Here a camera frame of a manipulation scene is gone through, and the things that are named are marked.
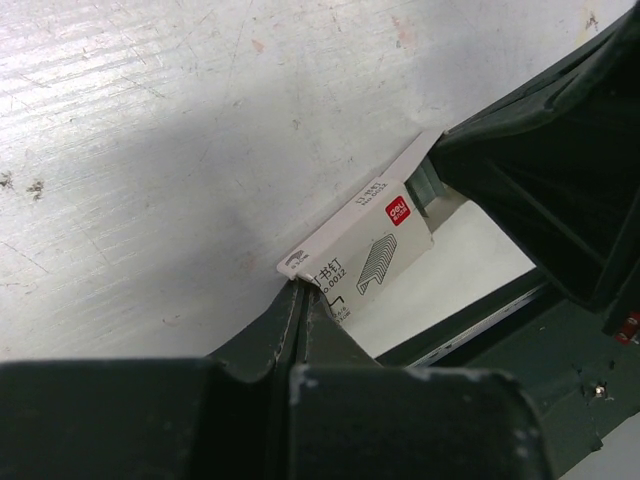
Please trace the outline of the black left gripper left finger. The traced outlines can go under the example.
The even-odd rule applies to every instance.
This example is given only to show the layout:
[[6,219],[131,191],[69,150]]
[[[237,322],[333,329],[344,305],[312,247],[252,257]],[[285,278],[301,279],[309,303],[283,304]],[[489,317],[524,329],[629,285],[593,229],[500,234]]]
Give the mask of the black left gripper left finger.
[[303,287],[209,355],[1,367],[5,479],[278,479]]

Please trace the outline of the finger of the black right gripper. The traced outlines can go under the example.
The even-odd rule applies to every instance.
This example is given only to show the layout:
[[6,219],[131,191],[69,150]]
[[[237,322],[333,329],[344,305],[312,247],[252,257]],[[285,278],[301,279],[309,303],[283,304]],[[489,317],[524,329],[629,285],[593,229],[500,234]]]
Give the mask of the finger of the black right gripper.
[[570,55],[552,65],[540,117],[552,120],[580,106],[632,118],[639,109],[639,5]]
[[639,86],[613,76],[556,113],[560,97],[534,126],[449,132],[432,162],[567,297],[602,309],[639,257]]

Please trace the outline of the staple box lid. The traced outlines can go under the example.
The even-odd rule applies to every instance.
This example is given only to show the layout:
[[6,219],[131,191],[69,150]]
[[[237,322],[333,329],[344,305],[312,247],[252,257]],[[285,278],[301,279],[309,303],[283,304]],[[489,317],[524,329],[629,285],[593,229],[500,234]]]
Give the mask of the staple box lid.
[[370,304],[434,240],[405,182],[441,137],[421,132],[384,170],[277,265],[290,280],[315,285],[341,323]]

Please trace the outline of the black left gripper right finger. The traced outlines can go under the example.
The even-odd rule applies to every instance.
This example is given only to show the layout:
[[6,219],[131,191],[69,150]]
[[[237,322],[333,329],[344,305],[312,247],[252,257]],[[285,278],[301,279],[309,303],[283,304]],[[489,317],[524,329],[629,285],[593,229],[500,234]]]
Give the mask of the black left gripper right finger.
[[315,308],[289,374],[293,479],[550,479],[539,413],[501,370],[384,366]]

